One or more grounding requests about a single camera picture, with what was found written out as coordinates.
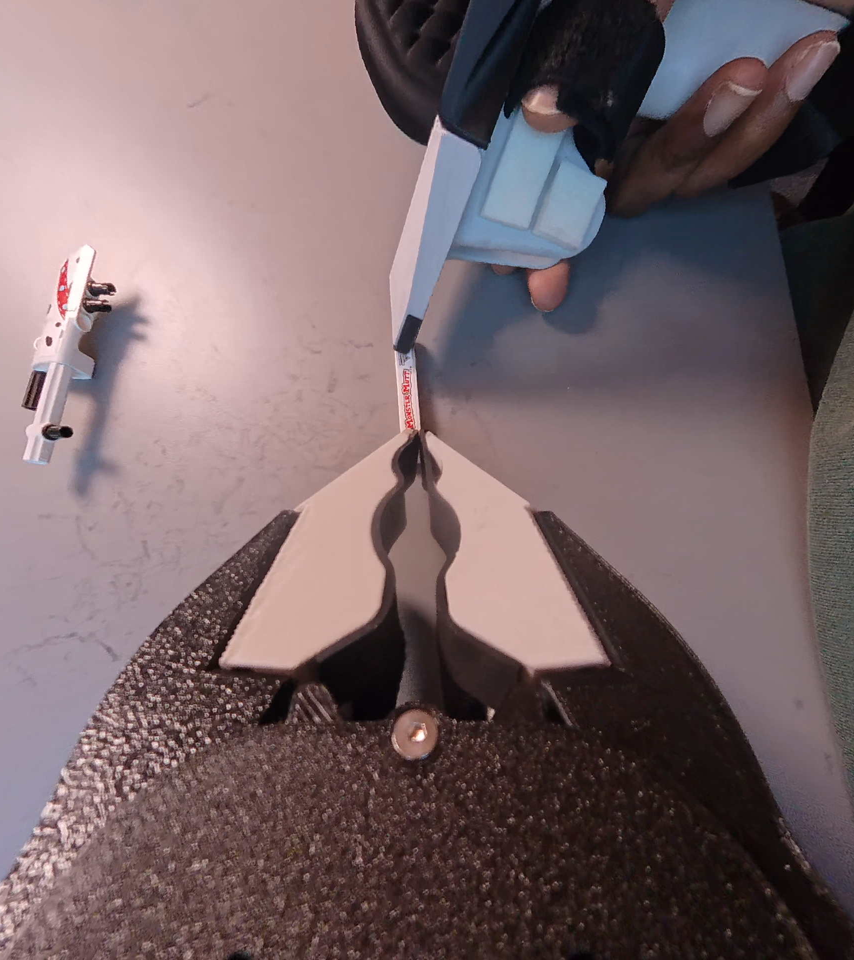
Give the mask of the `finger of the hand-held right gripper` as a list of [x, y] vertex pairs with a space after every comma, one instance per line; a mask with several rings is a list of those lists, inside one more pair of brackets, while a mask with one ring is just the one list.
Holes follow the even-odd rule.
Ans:
[[479, 174], [482, 150], [435, 118], [389, 274], [393, 347], [416, 342], [433, 289]]

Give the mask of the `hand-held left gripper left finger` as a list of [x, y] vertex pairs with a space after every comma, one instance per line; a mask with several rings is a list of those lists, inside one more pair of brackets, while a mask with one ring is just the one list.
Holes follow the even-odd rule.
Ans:
[[417, 434], [399, 434], [297, 507], [221, 668], [296, 673], [384, 621], [395, 598], [388, 552], [406, 527], [418, 453]]

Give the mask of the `white lego beam with sticker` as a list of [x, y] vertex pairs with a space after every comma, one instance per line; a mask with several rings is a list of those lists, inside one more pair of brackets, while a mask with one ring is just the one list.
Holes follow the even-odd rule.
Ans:
[[399, 425], [402, 430], [420, 431], [422, 418], [417, 377], [415, 349], [406, 353], [396, 352], [395, 373]]

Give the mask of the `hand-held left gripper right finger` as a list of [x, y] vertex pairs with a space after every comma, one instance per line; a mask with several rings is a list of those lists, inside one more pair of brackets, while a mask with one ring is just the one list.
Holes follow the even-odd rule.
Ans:
[[610, 659], [525, 499], [429, 432], [433, 505], [457, 522], [444, 575], [455, 626], [529, 671]]

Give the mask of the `white spotted lego assembly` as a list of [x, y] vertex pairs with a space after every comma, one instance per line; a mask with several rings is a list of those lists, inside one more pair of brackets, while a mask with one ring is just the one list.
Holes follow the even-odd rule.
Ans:
[[70, 438], [73, 429], [62, 415], [73, 379], [91, 379], [95, 361], [80, 349], [100, 313], [112, 307], [107, 300], [116, 293], [110, 282], [92, 279], [96, 251], [88, 245], [71, 254], [60, 269], [41, 335], [34, 341], [32, 370], [23, 407], [34, 413], [25, 428], [25, 462], [47, 464], [54, 443]]

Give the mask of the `person's right hand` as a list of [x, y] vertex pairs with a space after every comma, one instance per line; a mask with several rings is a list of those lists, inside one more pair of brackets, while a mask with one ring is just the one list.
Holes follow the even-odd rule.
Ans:
[[[576, 82], [604, 79], [587, 54], [599, 45], [577, 39], [572, 23], [531, 32], [512, 96], [528, 124], [542, 133], [576, 125], [559, 97], [586, 93]], [[833, 31], [815, 32], [772, 66], [737, 58], [722, 66], [664, 124], [635, 122], [612, 161], [600, 160], [606, 207], [635, 217], [672, 196], [695, 197], [744, 173], [780, 138], [800, 106], [841, 51]]]

